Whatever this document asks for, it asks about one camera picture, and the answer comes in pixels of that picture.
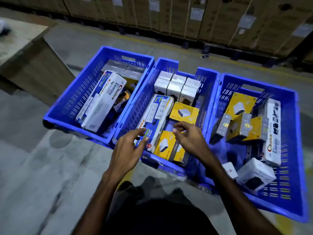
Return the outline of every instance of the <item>grey floor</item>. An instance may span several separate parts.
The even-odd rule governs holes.
[[[10,12],[1,9],[0,16],[8,17]],[[201,59],[198,49],[183,50],[154,39],[121,36],[113,31],[65,22],[59,22],[45,39],[66,64],[78,67],[84,67],[101,46],[107,45],[156,59],[162,56],[179,60],[179,70],[188,73],[195,73],[201,66],[297,90],[308,198],[313,197],[312,74],[282,67],[268,70],[256,63],[234,62],[218,55]],[[112,150],[70,134],[46,130],[42,118],[47,110],[47,106],[23,91],[14,95],[0,91],[1,234],[70,234],[109,165]],[[142,163],[138,163],[127,179],[139,186],[148,176],[158,178],[151,197],[163,196],[179,187],[205,212],[219,234],[235,234],[219,198]],[[312,234],[312,220],[301,224],[270,212],[262,213],[284,234]]]

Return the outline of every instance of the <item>wooden table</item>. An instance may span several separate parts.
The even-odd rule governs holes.
[[[10,92],[16,85],[53,105],[75,77],[43,39],[49,27],[1,19],[11,32],[0,37],[0,89]]]

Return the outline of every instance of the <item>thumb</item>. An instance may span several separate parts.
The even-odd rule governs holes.
[[[145,137],[143,140],[140,141],[138,147],[135,149],[135,155],[137,157],[141,157],[143,150],[145,149],[146,143],[148,142],[149,137]]]
[[[186,142],[186,137],[177,129],[173,129],[173,134],[175,135],[176,139],[181,143],[184,144]]]

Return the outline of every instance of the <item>crate handle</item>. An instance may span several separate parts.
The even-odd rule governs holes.
[[[263,89],[263,88],[251,86],[251,85],[247,85],[247,84],[242,84],[241,89],[249,90],[249,91],[252,91],[255,93],[259,93],[259,94],[262,94],[263,91],[265,91],[265,89]]]
[[[136,59],[134,59],[134,58],[130,58],[130,57],[126,57],[126,56],[123,56],[123,55],[122,55],[122,59],[123,59],[123,60],[126,60],[126,61],[130,61],[130,62],[136,63]]]

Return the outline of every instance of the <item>human hand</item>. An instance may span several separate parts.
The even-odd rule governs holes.
[[[173,129],[176,139],[186,152],[193,154],[205,164],[211,164],[218,161],[209,149],[200,128],[183,121],[174,124],[173,127],[176,128]]]
[[[108,169],[108,171],[114,174],[114,177],[121,180],[127,172],[136,166],[149,137],[145,137],[137,148],[134,147],[134,140],[138,135],[144,136],[145,131],[145,128],[131,130],[119,138],[112,153]]]

